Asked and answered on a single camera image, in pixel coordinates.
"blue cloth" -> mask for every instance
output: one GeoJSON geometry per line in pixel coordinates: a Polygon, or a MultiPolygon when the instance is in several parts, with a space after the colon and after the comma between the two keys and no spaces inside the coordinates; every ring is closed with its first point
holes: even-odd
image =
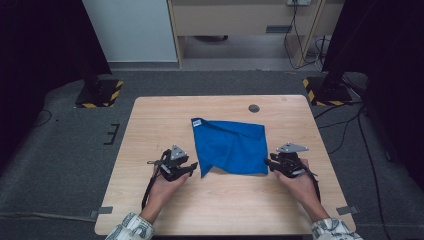
{"type": "Polygon", "coordinates": [[[268,174],[268,148],[263,125],[191,119],[204,177],[213,166],[234,174],[268,174]]]}

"shirt sleeve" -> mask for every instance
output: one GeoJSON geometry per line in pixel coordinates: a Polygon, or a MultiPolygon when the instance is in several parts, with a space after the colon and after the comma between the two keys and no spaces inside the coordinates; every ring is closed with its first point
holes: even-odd
{"type": "Polygon", "coordinates": [[[138,214],[129,213],[105,240],[150,240],[154,233],[152,224],[138,214]]]}
{"type": "Polygon", "coordinates": [[[323,219],[312,224],[314,240],[363,240],[355,232],[351,232],[346,224],[338,218],[323,219]]]}

